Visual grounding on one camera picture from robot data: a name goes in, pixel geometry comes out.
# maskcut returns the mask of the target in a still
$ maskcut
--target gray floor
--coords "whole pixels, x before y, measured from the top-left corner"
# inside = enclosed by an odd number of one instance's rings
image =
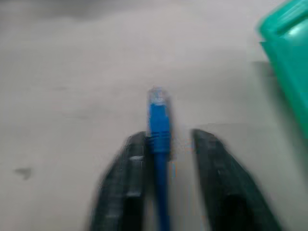
[[[287,230],[307,230],[308,151],[255,32],[280,2],[1,0],[0,230],[84,230],[154,85],[175,114],[174,230],[208,230],[191,128],[225,141]]]

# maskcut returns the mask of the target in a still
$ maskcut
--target blue ethernet cable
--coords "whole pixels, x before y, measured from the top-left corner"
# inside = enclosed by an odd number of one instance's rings
[[[149,91],[148,139],[154,155],[160,231],[170,230],[168,214],[167,165],[170,154],[170,119],[166,94],[161,88]]]

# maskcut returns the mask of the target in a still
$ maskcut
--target blue cable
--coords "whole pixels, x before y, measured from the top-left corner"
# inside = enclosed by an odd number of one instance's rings
[[[160,231],[169,231],[167,165],[171,135],[166,95],[161,88],[149,91],[148,107],[149,145],[154,155],[159,226]]]

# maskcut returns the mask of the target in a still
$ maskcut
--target green object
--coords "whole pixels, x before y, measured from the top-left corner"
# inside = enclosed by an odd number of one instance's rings
[[[308,0],[279,7],[260,24],[264,51],[308,138]]]

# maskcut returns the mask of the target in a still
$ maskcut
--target green plastic container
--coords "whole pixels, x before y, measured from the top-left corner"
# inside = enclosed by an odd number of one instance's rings
[[[261,42],[308,138],[308,0],[285,3],[265,18]]]

